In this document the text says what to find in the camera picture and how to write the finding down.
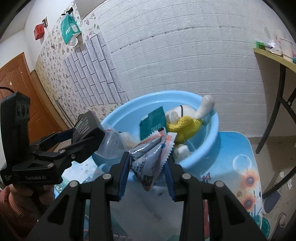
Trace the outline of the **person left hand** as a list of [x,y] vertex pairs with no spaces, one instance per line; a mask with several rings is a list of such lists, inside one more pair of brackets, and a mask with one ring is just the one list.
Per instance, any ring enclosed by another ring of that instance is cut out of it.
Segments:
[[55,200],[53,185],[40,186],[37,189],[29,189],[17,185],[9,186],[14,200],[21,206],[34,206],[37,204],[50,205]]

